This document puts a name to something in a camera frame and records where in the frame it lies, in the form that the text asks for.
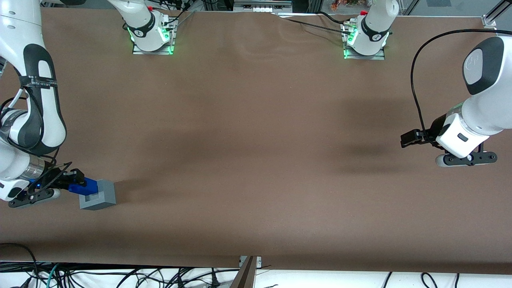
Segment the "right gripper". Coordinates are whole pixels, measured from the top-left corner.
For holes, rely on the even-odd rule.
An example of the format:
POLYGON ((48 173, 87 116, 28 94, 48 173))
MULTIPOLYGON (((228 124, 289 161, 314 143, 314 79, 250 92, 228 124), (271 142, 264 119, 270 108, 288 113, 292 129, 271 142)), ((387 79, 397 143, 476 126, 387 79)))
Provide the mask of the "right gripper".
POLYGON ((1 168, 2 200, 53 200, 61 195, 60 190, 69 191, 69 185, 86 186, 84 173, 78 168, 63 173, 63 182, 58 188, 48 186, 45 179, 47 168, 1 168))

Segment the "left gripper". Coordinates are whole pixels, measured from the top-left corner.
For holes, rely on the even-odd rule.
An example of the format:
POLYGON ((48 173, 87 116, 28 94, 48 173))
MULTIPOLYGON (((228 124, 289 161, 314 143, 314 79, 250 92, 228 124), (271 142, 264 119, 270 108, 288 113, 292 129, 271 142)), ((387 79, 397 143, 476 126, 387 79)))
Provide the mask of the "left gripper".
MULTIPOLYGON (((489 130, 483 125, 466 122, 462 113, 443 114, 430 125, 430 136, 435 143, 457 158, 465 158, 479 144, 489 138, 489 130)), ((411 130, 402 134, 402 148, 430 144, 424 130, 411 130)))

